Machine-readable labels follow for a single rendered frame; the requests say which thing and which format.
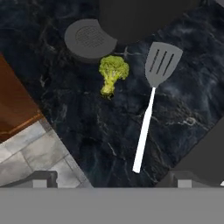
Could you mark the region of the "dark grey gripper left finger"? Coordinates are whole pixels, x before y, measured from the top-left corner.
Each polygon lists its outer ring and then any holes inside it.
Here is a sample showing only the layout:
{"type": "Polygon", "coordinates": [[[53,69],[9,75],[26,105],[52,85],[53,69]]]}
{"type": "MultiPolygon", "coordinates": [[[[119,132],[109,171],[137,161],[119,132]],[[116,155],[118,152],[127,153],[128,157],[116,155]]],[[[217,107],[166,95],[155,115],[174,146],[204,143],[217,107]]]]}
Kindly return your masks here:
{"type": "Polygon", "coordinates": [[[26,178],[1,185],[1,188],[57,188],[57,178],[56,171],[35,171],[26,178]]]}

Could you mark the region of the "dark grey round ridged disc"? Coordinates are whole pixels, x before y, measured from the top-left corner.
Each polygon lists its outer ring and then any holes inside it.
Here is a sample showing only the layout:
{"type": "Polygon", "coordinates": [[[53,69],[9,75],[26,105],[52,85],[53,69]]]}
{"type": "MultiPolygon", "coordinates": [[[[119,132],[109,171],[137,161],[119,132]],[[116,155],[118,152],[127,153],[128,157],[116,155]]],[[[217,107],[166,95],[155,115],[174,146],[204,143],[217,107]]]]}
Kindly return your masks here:
{"type": "Polygon", "coordinates": [[[66,28],[66,47],[79,60],[98,61],[110,55],[116,48],[117,40],[110,37],[97,19],[80,19],[66,28]]]}

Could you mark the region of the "brown wooden cupboard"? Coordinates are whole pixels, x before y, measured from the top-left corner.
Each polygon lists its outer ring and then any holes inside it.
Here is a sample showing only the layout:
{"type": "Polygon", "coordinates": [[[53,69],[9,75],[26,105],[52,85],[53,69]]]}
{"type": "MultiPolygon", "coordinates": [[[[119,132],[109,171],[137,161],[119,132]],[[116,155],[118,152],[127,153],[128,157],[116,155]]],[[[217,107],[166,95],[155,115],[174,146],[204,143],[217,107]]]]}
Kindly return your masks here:
{"type": "Polygon", "coordinates": [[[44,116],[0,53],[0,143],[44,116]]]}

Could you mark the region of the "green broccoli floret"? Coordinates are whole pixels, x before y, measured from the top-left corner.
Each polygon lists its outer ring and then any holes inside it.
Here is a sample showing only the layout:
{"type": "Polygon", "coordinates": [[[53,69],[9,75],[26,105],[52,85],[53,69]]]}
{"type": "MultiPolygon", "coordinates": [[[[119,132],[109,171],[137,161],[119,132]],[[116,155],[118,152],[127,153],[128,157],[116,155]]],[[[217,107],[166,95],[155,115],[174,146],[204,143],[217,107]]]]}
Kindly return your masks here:
{"type": "Polygon", "coordinates": [[[129,75],[130,67],[120,56],[109,55],[100,61],[99,72],[103,76],[101,95],[110,98],[115,92],[118,80],[125,80],[129,75]]]}

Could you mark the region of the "black cooking pot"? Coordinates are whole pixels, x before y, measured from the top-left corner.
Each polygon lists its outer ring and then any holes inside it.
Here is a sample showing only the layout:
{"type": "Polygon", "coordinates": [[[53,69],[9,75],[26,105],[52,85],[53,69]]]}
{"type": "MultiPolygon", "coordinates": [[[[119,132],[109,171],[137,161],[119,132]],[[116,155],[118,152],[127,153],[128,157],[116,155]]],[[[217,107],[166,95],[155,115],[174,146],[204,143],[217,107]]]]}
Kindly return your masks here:
{"type": "Polygon", "coordinates": [[[99,0],[99,23],[119,43],[130,44],[199,5],[200,0],[99,0]]]}

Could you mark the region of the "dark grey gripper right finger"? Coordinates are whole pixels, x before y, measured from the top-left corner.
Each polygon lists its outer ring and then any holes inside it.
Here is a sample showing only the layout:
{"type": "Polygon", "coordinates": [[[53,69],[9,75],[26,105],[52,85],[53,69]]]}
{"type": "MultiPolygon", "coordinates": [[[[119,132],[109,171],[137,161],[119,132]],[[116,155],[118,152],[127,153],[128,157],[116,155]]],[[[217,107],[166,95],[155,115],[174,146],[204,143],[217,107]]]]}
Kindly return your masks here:
{"type": "Polygon", "coordinates": [[[167,185],[173,188],[222,188],[221,184],[199,178],[190,171],[170,171],[167,185]]]}

